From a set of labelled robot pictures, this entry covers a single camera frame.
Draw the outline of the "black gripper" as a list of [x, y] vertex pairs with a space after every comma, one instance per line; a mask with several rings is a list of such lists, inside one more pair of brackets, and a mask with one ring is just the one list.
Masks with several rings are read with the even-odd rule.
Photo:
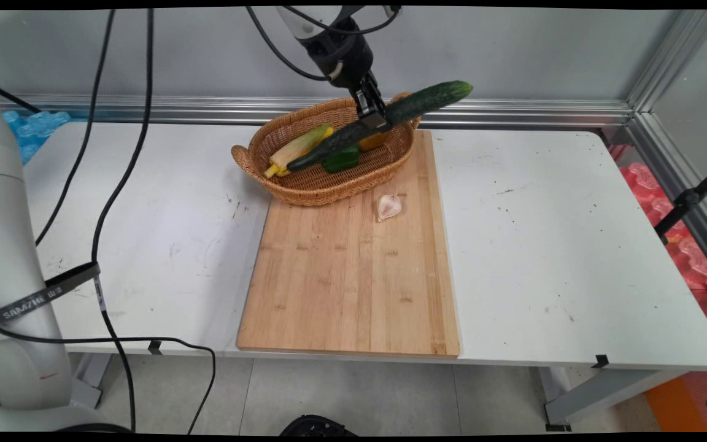
[[368, 128], [388, 131], [391, 123], [385, 103], [371, 72], [374, 55], [364, 31], [357, 27], [318, 29], [306, 38], [306, 53], [322, 73], [322, 80], [334, 87], [353, 90], [357, 117]]

